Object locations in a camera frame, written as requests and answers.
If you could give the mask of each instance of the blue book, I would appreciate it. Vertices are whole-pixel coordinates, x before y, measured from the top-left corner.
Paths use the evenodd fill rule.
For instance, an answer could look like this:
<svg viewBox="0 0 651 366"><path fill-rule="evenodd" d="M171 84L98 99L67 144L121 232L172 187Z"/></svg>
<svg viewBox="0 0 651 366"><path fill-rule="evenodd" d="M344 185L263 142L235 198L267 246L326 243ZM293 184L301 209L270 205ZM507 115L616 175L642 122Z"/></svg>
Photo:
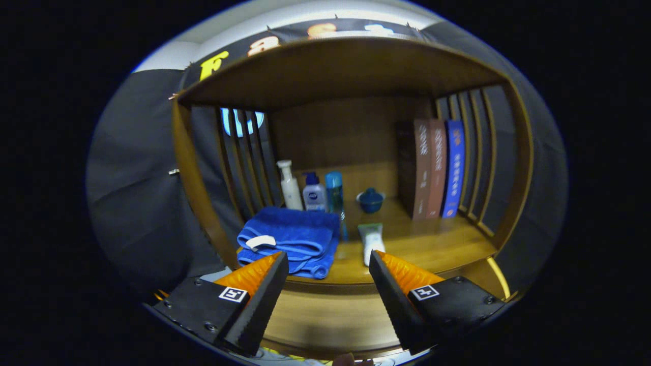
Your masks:
<svg viewBox="0 0 651 366"><path fill-rule="evenodd" d="M451 218L456 215L464 181L465 139L464 124L460 120L445 123L448 135L448 177L441 215Z"/></svg>

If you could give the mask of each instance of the banner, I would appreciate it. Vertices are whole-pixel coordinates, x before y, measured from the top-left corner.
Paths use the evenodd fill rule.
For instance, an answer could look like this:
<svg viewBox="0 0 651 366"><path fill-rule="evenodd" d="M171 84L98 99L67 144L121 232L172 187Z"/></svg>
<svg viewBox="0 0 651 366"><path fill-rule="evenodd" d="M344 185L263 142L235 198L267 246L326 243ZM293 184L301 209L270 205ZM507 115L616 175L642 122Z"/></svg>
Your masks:
<svg viewBox="0 0 651 366"><path fill-rule="evenodd" d="M324 19L303 21L248 36L233 42L198 60L186 70L187 76L183 89L210 76L220 68L232 64L244 57L275 48L280 45L314 37L322 33L341 31L366 31L375 33L394 33L425 40L415 28L407 25L364 19Z"/></svg>

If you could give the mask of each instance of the blue bottle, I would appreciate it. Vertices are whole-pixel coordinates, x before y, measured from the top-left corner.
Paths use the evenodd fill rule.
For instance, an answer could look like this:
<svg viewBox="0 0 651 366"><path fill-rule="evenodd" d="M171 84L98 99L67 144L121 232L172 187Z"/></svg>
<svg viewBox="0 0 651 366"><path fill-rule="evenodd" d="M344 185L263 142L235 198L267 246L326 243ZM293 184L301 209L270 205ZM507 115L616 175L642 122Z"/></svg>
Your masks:
<svg viewBox="0 0 651 366"><path fill-rule="evenodd" d="M328 210L341 217L339 227L341 238L348 240L346 228L346 214L344 213L344 187L342 185L341 172L330 171L325 175L325 190L327 192Z"/></svg>

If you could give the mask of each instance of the blue bottle cap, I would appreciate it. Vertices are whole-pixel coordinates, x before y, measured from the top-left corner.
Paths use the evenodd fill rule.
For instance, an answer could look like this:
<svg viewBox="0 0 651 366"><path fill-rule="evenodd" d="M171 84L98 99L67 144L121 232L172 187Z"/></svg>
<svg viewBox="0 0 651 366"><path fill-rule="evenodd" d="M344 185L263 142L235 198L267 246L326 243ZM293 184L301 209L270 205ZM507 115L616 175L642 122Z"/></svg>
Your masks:
<svg viewBox="0 0 651 366"><path fill-rule="evenodd" d="M316 176L316 172L309 171L309 172L303 173L303 175L306 175L305 184L307 184L308 186L311 185L311 184L319 184L319 177Z"/></svg>
<svg viewBox="0 0 651 366"><path fill-rule="evenodd" d="M330 171L325 174L325 187L326 188L337 188L341 187L342 179L341 173L339 171Z"/></svg>

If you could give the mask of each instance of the wooden shelf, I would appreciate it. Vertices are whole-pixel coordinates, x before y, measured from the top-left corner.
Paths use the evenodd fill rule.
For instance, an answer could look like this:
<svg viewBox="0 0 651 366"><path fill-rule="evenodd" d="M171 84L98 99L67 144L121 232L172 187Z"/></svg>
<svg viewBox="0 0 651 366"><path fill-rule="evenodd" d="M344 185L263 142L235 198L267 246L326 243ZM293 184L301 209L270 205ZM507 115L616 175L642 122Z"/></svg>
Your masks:
<svg viewBox="0 0 651 366"><path fill-rule="evenodd" d="M505 82L502 73L441 44L346 36L268 49L225 66L178 99L270 112L331 98L443 96Z"/></svg>
<svg viewBox="0 0 651 366"><path fill-rule="evenodd" d="M363 245L357 226L382 223L387 252L433 273L485 259L496 252L491 242L464 217L412 221L394 198L379 212L364 213L356 202L345 202L348 241L340 242L325 279L287 277L287 281L321 284L369 284L373 279L363 263Z"/></svg>
<svg viewBox="0 0 651 366"><path fill-rule="evenodd" d="M445 279L462 275L494 296L504 297L486 259L439 275ZM401 350L380 296L356 291L313 294L284 289L269 319L262 345L315 359L333 358L347 352L375 358Z"/></svg>

